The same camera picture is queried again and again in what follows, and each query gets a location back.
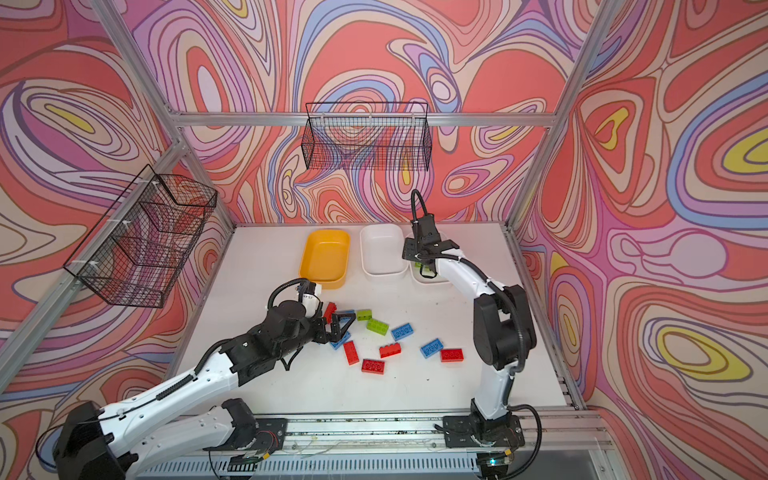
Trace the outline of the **red lego brick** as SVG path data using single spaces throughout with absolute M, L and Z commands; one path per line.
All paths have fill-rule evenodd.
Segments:
M 347 341 L 343 344 L 345 357 L 349 366 L 355 365 L 360 361 L 355 343 L 353 341 Z
M 379 348 L 379 355 L 381 359 L 389 358 L 401 353 L 402 346 L 399 343 L 392 343 Z
M 383 375 L 385 368 L 386 363 L 381 360 L 364 359 L 361 365 L 362 372 L 375 375 Z
M 440 351 L 442 363 L 459 363 L 464 361 L 463 350 L 460 348 L 442 349 Z
M 332 323 L 333 315 L 335 314 L 336 311 L 337 311 L 336 304 L 334 302 L 329 302 L 324 312 L 324 318 L 327 324 Z

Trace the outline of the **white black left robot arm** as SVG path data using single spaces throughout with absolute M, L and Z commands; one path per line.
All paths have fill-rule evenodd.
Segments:
M 298 278 L 277 287 L 266 316 L 245 333 L 214 342 L 190 369 L 127 400 L 72 410 L 53 448 L 61 479 L 134 479 L 157 464 L 196 450 L 271 455 L 277 432 L 232 398 L 195 417 L 190 409 L 271 372 L 289 369 L 309 343 L 338 343 L 350 321 L 326 315 L 320 286 Z

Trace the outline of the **aluminium rail at front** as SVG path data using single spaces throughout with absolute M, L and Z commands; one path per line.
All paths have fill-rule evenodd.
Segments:
M 625 479 L 596 414 L 517 412 L 479 440 L 455 412 L 266 417 L 276 426 L 249 450 L 197 449 L 134 473 L 136 479 L 468 478 Z

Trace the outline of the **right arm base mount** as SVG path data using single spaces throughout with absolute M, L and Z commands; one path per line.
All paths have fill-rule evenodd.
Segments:
M 448 448 L 504 448 L 512 451 L 525 445 L 525 437 L 517 415 L 504 406 L 502 415 L 488 419 L 471 400 L 467 415 L 446 415 L 435 429 L 444 437 Z

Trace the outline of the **white plastic bin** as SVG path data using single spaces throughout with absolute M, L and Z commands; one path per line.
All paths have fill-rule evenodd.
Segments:
M 396 224 L 368 225 L 360 231 L 361 265 L 373 282 L 393 282 L 404 277 L 408 262 L 402 258 L 405 236 Z
M 418 282 L 440 283 L 442 279 L 436 270 L 437 256 L 452 249 L 458 249 L 452 240 L 420 244 L 416 239 L 408 237 L 404 241 L 403 259 L 411 263 L 414 279 Z

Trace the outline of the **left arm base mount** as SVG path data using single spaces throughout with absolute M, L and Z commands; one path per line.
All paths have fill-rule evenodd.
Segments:
M 283 448 L 287 433 L 287 418 L 257 418 L 244 400 L 229 399 L 221 407 L 230 415 L 232 433 L 216 447 L 206 452 L 239 452 L 229 460 L 229 470 L 243 465 L 256 465 Z

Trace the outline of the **blue lego brick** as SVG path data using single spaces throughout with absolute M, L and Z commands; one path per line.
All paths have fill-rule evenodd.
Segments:
M 420 347 L 420 352 L 425 359 L 428 359 L 438 354 L 443 348 L 444 348 L 444 345 L 441 342 L 441 340 L 438 338 L 435 338 L 432 341 L 422 345 Z
M 356 318 L 356 312 L 354 310 L 336 311 L 335 315 L 341 319 L 343 318 Z
M 342 347 L 346 342 L 348 342 L 351 338 L 351 334 L 349 332 L 346 332 L 344 336 L 336 342 L 331 342 L 330 345 L 334 350 L 338 350 L 340 347 Z
M 410 335 L 413 335 L 414 334 L 414 329 L 413 329 L 413 327 L 411 326 L 410 323 L 405 323 L 405 324 L 403 324 L 401 326 L 393 328 L 390 331 L 390 333 L 391 333 L 393 339 L 396 342 L 399 342 L 402 339 L 407 338 Z

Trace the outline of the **white right plastic bin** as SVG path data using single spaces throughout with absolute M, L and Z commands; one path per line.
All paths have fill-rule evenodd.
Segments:
M 416 239 L 408 237 L 404 241 L 403 259 L 411 263 L 414 279 L 418 282 L 440 283 L 442 279 L 436 270 L 437 256 L 452 249 L 458 249 L 452 240 L 420 244 Z

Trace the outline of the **white middle plastic bin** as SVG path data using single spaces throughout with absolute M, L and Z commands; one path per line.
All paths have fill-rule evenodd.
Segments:
M 404 277 L 408 262 L 402 258 L 405 236 L 396 224 L 368 225 L 360 231 L 361 265 L 373 282 L 393 282 Z

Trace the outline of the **green lego brick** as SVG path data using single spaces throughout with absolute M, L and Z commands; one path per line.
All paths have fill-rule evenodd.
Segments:
M 371 309 L 356 310 L 355 314 L 356 314 L 356 320 L 361 322 L 367 322 L 373 318 Z
M 389 325 L 385 322 L 376 320 L 376 319 L 370 319 L 366 322 L 366 328 L 374 332 L 378 335 L 386 335 L 389 331 Z

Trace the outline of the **yellow plastic bin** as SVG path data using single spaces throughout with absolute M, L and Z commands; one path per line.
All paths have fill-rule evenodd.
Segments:
M 344 230 L 321 229 L 309 234 L 299 276 L 319 284 L 324 290 L 340 289 L 346 280 L 350 235 Z

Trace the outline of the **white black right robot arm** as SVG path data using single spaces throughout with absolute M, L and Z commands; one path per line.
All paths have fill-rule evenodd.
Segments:
M 443 239 L 433 215 L 412 220 L 411 228 L 403 258 L 429 268 L 473 302 L 472 339 L 485 364 L 473 410 L 497 420 L 507 414 L 514 377 L 537 345 L 527 294 L 519 285 L 494 281 L 455 242 Z

